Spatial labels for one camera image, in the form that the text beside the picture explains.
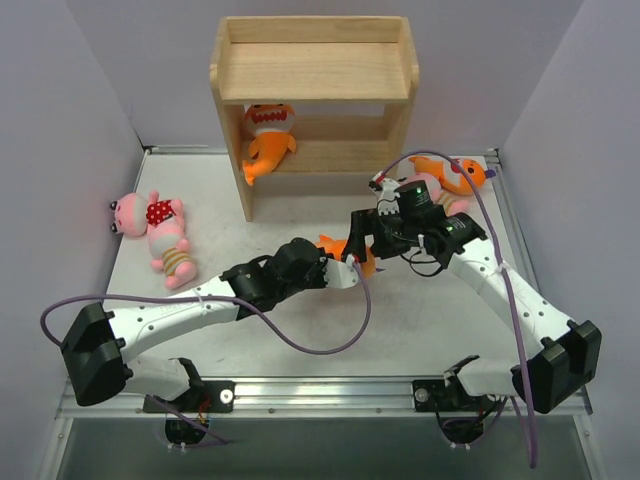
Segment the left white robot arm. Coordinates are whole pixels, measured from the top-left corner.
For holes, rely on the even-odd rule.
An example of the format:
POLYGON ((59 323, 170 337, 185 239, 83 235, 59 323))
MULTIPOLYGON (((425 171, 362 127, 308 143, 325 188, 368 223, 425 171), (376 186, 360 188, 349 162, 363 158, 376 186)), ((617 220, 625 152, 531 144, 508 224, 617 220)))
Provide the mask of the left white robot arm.
POLYGON ((295 238, 274 255, 236 265, 185 293, 160 299, 156 306, 106 310, 102 303, 83 307, 67 332, 61 353, 82 407, 129 392, 151 395, 179 411, 204 403, 206 387, 185 357, 148 355, 148 350, 192 331, 269 312, 289 297, 328 284, 334 255, 295 238))

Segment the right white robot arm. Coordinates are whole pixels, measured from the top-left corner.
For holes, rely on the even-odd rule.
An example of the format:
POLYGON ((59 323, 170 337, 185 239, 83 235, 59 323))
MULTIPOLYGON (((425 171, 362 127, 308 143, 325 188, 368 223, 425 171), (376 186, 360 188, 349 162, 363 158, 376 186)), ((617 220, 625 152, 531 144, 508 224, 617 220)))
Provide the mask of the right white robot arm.
POLYGON ((351 214, 346 256, 380 259, 420 251, 464 281, 511 328, 519 360, 471 355, 446 373, 446 402, 465 409, 483 396, 519 396, 547 414, 595 376, 602 343, 590 320, 578 323, 543 298, 496 250, 470 215, 447 215, 422 180, 369 183, 375 207, 351 214))

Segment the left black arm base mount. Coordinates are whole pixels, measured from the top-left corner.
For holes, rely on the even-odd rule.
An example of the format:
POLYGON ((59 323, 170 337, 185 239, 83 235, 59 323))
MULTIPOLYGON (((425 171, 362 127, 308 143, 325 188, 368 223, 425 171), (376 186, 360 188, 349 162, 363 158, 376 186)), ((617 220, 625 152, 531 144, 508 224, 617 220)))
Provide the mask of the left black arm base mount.
POLYGON ((193 362, 186 358, 171 360, 177 368, 177 381, 161 383, 162 390, 151 396, 181 413, 230 413, 235 400, 236 383, 229 379, 205 380, 193 362))

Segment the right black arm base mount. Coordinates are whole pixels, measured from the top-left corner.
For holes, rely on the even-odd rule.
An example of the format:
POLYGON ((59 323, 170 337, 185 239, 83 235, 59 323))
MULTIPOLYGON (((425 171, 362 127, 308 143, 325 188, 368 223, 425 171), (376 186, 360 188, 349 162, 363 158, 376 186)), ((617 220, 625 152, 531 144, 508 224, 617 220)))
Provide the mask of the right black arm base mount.
POLYGON ((417 412, 430 413, 484 413, 492 407, 496 408, 501 401, 500 397, 491 395, 471 396, 463 388, 457 377, 457 374, 464 366, 478 359, 478 355, 468 356, 454 364, 440 376, 413 380, 411 386, 414 409, 417 412))

